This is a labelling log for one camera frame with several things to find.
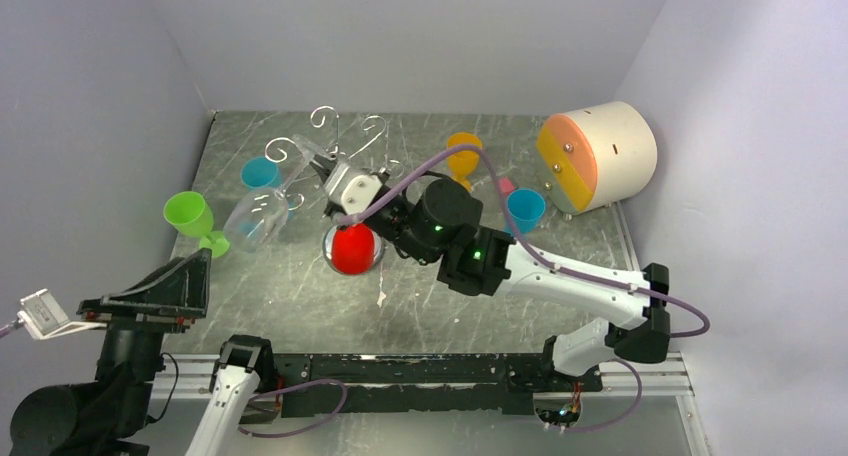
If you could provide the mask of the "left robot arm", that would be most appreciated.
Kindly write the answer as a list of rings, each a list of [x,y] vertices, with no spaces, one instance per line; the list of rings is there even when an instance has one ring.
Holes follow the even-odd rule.
[[[207,315],[211,262],[209,249],[174,258],[122,292],[82,301],[77,320],[46,289],[23,298],[3,334],[25,328],[35,340],[88,330],[105,336],[93,381],[43,387],[17,406],[11,454],[148,454],[148,446],[129,439],[156,420],[148,409],[155,377],[165,368],[164,336],[183,333]],[[281,381],[268,340],[236,335],[226,341],[190,454],[223,450],[255,392],[276,390]]]

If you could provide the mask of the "red plastic wine glass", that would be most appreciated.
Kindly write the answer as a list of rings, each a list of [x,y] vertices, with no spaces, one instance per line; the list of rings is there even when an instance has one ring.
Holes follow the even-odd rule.
[[[342,274],[359,275],[372,267],[374,252],[374,236],[364,224],[339,227],[332,239],[330,261]]]

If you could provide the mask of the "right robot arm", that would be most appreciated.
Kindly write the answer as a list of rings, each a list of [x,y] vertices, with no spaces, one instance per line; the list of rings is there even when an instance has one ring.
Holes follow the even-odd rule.
[[[526,296],[570,304],[595,320],[545,343],[539,367],[550,389],[565,389],[591,367],[618,358],[640,364],[666,359],[670,315],[663,301],[668,269],[614,270],[543,251],[515,228],[481,224],[483,204],[448,177],[431,182],[415,203],[405,190],[434,166],[429,161],[395,186],[384,171],[316,155],[309,165],[327,197],[335,225],[363,223],[404,259],[436,263],[437,279],[467,296]]]

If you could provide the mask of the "clear wine glass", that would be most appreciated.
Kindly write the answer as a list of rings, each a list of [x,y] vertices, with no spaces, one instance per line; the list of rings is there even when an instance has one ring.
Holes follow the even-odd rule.
[[[223,228],[232,249],[256,252],[275,239],[289,218],[290,187],[319,157],[333,158],[323,147],[300,134],[271,139],[266,143],[264,156],[276,169],[286,162],[290,167],[279,184],[251,190],[235,206]]]

